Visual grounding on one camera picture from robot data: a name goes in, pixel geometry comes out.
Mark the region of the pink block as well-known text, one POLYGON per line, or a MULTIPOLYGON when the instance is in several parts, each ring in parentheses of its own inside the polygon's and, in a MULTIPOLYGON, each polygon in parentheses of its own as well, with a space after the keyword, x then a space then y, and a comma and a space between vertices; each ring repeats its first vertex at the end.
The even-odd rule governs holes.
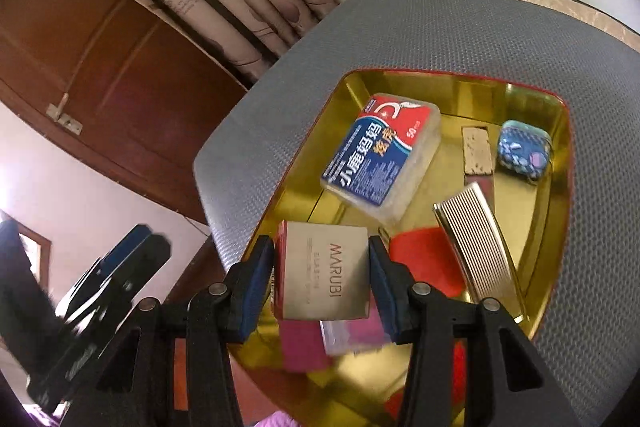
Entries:
POLYGON ((288 372, 310 373, 331 366, 319 322, 283 320, 279 322, 279 335, 283 366, 288 372))

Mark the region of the gold ribbed lighter case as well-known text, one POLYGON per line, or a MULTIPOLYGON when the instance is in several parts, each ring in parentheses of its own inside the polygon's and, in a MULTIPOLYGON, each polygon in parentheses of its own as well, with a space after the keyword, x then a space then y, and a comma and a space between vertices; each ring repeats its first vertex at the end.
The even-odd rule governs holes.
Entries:
POLYGON ((454 196, 436 202, 433 212, 454 250, 473 303, 494 298, 516 324, 525 321, 527 313, 514 263, 480 186, 468 184, 454 196))

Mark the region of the Marubi red silver box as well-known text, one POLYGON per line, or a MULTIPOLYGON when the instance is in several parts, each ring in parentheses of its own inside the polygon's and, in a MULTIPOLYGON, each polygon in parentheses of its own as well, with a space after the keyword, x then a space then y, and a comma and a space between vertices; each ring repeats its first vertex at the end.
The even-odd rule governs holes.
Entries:
POLYGON ((351 225, 283 221, 274 262, 274 314, 288 321, 365 319, 369 233, 351 225))

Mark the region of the floss pick plastic box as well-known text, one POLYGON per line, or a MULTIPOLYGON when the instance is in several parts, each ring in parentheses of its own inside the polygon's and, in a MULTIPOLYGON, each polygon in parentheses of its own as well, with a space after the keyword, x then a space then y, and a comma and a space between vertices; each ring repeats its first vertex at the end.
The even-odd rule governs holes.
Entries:
POLYGON ((371 95, 322 172, 322 186, 382 225, 398 225, 442 141, 431 102, 371 95))

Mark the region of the blue patterned small tin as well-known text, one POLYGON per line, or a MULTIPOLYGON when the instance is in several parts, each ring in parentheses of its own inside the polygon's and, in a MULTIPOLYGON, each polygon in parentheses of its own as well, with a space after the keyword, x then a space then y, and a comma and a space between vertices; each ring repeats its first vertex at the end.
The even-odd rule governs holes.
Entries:
POLYGON ((550 135, 518 120, 506 121, 499 132, 498 164, 519 176, 537 182, 547 171, 552 155, 550 135))

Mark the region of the orange red rounded object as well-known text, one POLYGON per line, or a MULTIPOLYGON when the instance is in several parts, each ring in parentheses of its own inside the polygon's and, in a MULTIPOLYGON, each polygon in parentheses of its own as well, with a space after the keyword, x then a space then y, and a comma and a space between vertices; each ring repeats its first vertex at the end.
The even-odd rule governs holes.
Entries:
POLYGON ((456 253, 439 227, 395 235, 390 240, 390 259, 405 265, 417 282, 430 284, 449 298, 465 292, 456 253))

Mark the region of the red block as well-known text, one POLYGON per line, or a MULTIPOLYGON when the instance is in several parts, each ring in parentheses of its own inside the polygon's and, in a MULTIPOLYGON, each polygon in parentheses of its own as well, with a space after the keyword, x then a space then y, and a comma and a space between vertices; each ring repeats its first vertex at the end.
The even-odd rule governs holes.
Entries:
MULTIPOLYGON (((399 417, 405 388, 394 392, 384 403, 384 410, 391 418, 399 417)), ((465 406, 466 395, 466 341, 456 340, 452 351, 451 419, 455 419, 465 406)))

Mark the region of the red gold tin box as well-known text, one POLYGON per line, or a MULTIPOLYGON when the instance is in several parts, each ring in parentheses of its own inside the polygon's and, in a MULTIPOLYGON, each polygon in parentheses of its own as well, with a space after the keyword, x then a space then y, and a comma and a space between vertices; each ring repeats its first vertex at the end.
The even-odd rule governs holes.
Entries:
POLYGON ((305 426, 576 425, 533 347, 573 170, 551 92, 349 72, 259 215, 274 286, 233 355, 305 426))

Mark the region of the grey mesh table mat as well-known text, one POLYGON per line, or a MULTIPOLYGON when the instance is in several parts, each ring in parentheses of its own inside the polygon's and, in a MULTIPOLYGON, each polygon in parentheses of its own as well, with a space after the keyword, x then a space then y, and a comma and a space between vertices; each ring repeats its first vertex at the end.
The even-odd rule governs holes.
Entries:
POLYGON ((194 173, 225 267, 238 262, 340 81, 450 95, 454 77, 558 96, 570 113, 572 209, 535 343, 585 426, 605 421, 639 368, 639 51, 523 0, 347 0, 247 92, 194 173))

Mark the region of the beige cork block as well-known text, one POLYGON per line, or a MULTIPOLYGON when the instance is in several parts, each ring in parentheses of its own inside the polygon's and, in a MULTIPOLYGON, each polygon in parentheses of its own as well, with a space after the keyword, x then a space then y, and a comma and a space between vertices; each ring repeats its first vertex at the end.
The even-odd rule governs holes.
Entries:
POLYGON ((465 176, 491 176, 494 173, 494 158, 488 130, 468 126, 461 129, 461 134, 465 176))

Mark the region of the brown wooden door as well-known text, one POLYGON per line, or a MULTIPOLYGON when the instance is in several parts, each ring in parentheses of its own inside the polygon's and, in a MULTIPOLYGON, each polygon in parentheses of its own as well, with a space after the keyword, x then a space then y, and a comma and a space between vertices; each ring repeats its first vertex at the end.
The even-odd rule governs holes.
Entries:
POLYGON ((194 220, 198 151, 243 88, 134 0, 1 0, 1 98, 65 152, 194 220))

